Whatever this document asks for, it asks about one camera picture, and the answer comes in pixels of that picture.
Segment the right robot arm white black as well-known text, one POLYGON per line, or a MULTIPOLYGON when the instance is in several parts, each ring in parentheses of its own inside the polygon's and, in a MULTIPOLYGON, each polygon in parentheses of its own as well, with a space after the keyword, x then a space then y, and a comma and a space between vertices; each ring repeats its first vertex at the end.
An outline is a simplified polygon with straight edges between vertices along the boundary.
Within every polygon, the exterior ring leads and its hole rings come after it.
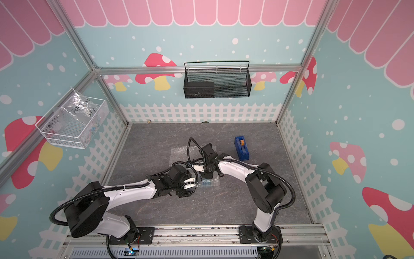
POLYGON ((274 222, 279 211, 291 207, 296 200, 294 188, 287 180, 266 163, 250 165, 225 153, 219 155, 211 144, 201 147, 194 138, 188 141, 187 158, 190 166, 202 167, 197 169, 202 178, 229 175, 247 185, 257 212, 251 226, 239 227, 241 243, 275 242, 281 247, 281 230, 274 222))

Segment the clear bubble wrap sheet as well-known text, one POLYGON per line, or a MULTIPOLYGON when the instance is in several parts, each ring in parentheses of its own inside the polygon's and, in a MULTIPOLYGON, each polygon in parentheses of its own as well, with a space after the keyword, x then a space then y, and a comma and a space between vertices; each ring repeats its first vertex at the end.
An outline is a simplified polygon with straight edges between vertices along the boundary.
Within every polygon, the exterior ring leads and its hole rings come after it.
MULTIPOLYGON (((191 146, 190 147, 189 154, 190 154, 190 158, 192 160, 196 160, 196 159, 199 159, 199 158, 202 157, 196 146, 191 146)), ((186 146, 179 146, 179 147, 172 147, 171 148, 169 163, 173 164, 176 161, 183 161, 183 162, 188 161, 187 147, 186 146)), ((214 173, 213 179, 220 181, 220 177, 218 176, 217 173, 214 173)))

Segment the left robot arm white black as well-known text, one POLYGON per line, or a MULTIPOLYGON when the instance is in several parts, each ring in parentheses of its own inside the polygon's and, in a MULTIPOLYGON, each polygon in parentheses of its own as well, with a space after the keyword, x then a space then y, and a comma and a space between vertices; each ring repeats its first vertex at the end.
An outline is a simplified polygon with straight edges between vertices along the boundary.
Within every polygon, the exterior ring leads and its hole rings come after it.
POLYGON ((179 197, 191 196, 196 191, 198 181, 196 170, 178 161, 168 169, 135 183, 103 186, 97 181, 90 182, 73 199, 55 208, 49 220, 53 224, 69 227, 74 238, 96 233, 130 245, 139 240, 140 231, 130 216, 111 214, 111 209, 170 195, 172 192, 176 192, 179 197))

